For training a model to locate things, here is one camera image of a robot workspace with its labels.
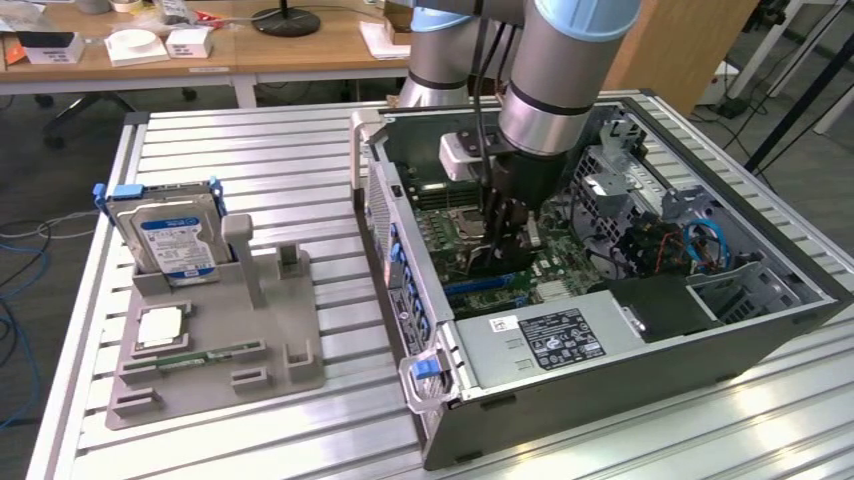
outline wooden panel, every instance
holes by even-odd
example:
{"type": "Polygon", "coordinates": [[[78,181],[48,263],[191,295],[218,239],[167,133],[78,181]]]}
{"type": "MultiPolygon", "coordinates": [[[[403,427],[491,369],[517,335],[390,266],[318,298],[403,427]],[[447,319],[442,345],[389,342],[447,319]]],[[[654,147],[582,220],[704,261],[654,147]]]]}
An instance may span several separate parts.
{"type": "MultiPolygon", "coordinates": [[[[313,0],[297,0],[293,7],[317,5],[313,0]]],[[[301,38],[277,38],[251,27],[235,32],[238,44],[238,68],[242,72],[282,72],[351,70],[406,67],[406,60],[377,60],[369,52],[359,22],[382,23],[382,10],[349,0],[325,0],[323,7],[309,11],[321,17],[321,30],[301,38]],[[331,6],[343,6],[362,14],[331,6]]],[[[251,17],[266,8],[278,6],[275,0],[242,0],[234,3],[235,16],[251,17]]]]}
{"type": "MultiPolygon", "coordinates": [[[[197,8],[221,17],[233,17],[231,2],[189,2],[197,8]]],[[[129,13],[104,13],[87,15],[72,4],[51,4],[44,13],[59,31],[80,32],[87,40],[80,63],[74,65],[32,65],[22,60],[0,73],[0,82],[60,80],[104,80],[112,78],[146,78],[153,76],[211,75],[231,72],[235,69],[234,33],[221,29],[211,34],[214,50],[207,59],[173,59],[165,62],[114,68],[110,64],[103,39],[112,33],[112,25],[133,21],[129,13]],[[215,72],[191,72],[191,68],[218,67],[215,72]]],[[[15,41],[14,35],[4,35],[3,43],[8,48],[15,41]]]]}
{"type": "Polygon", "coordinates": [[[644,0],[604,90],[652,88],[688,114],[758,0],[644,0]]]}

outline hard drive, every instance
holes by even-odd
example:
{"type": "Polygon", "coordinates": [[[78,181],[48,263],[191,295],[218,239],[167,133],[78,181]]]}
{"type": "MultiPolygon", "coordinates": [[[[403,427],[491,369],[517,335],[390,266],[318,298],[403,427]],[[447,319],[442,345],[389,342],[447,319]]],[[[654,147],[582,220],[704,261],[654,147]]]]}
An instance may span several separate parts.
{"type": "Polygon", "coordinates": [[[222,238],[222,187],[213,179],[178,185],[119,185],[110,197],[95,187],[95,203],[119,229],[138,274],[163,273],[170,285],[219,280],[218,264],[233,261],[222,238]]]}

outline white box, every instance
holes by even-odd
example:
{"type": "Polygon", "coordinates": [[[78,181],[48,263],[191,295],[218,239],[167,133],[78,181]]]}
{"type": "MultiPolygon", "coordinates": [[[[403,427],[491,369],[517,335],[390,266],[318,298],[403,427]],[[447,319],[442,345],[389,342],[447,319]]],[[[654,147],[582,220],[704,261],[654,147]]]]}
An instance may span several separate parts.
{"type": "Polygon", "coordinates": [[[207,28],[175,30],[166,40],[166,49],[173,58],[209,58],[213,47],[214,42],[207,28]]]}
{"type": "Polygon", "coordinates": [[[127,67],[129,65],[141,65],[143,63],[162,62],[170,60],[170,54],[163,46],[163,41],[155,37],[154,41],[142,46],[129,48],[121,42],[111,41],[111,35],[104,39],[107,45],[107,54],[110,55],[110,63],[114,67],[127,67]]]}
{"type": "Polygon", "coordinates": [[[736,82],[738,73],[738,69],[729,63],[722,62],[721,65],[718,65],[718,70],[716,70],[716,75],[709,81],[706,92],[704,92],[704,96],[697,102],[698,105],[717,105],[721,103],[728,88],[732,87],[736,82]]]}
{"type": "Polygon", "coordinates": [[[30,63],[36,65],[78,63],[83,56],[84,49],[86,42],[83,41],[83,36],[79,33],[74,34],[74,38],[66,47],[34,48],[24,46],[30,63]]]}

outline power supply label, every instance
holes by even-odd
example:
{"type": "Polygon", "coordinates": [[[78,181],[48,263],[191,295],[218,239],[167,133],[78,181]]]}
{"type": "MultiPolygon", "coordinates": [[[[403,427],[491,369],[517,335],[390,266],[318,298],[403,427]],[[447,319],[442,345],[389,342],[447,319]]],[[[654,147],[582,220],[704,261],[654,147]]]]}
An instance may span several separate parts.
{"type": "Polygon", "coordinates": [[[519,321],[541,368],[552,370],[605,355],[605,348],[577,308],[519,321]]]}

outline aluminum extrusion table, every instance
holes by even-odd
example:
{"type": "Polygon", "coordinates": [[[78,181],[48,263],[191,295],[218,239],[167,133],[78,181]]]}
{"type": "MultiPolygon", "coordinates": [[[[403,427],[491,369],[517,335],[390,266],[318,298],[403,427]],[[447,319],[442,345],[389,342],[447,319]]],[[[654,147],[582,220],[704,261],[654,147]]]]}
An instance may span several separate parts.
{"type": "MultiPolygon", "coordinates": [[[[658,99],[636,92],[785,234],[854,289],[852,258],[658,99]]],[[[104,426],[133,258],[102,218],[30,470],[42,478],[770,478],[854,474],[854,309],[734,380],[455,468],[421,468],[413,418],[369,279],[349,190],[349,117],[379,103],[161,113],[127,125],[110,184],[223,180],[254,247],[298,240],[329,382],[315,391],[157,424],[104,426]]],[[[692,182],[648,141],[674,186],[692,182]]]]}

